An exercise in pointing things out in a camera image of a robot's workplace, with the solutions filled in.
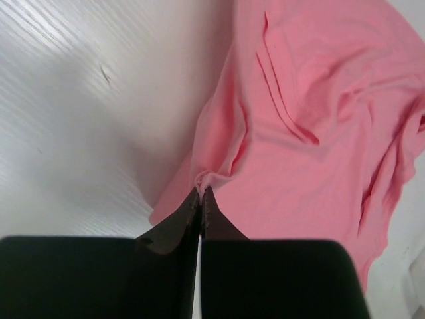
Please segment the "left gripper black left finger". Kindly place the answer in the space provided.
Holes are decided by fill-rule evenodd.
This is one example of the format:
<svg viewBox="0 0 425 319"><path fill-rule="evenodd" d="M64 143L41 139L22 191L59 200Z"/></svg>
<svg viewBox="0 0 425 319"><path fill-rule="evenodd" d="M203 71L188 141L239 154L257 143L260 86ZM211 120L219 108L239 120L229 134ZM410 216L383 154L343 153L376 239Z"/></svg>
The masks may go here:
<svg viewBox="0 0 425 319"><path fill-rule="evenodd" d="M2 318L190 318L201 226L190 192L137 238L1 239Z"/></svg>

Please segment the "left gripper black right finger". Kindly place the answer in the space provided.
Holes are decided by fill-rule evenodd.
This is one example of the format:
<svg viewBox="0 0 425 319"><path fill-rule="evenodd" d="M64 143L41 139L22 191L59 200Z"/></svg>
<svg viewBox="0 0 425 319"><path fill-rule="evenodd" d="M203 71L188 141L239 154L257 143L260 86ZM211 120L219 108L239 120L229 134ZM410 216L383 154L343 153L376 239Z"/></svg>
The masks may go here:
<svg viewBox="0 0 425 319"><path fill-rule="evenodd" d="M328 240L254 240L202 200L203 318L370 318L347 251Z"/></svg>

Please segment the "light pink t shirt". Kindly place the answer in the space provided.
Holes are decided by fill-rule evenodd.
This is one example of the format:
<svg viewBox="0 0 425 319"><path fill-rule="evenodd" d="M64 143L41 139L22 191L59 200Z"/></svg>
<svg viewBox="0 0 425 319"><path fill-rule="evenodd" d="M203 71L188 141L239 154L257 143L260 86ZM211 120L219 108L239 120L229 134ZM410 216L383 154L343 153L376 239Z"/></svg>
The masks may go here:
<svg viewBox="0 0 425 319"><path fill-rule="evenodd" d="M235 1L194 142L150 215L208 187L252 239L332 239L362 286L424 151L424 42L386 1Z"/></svg>

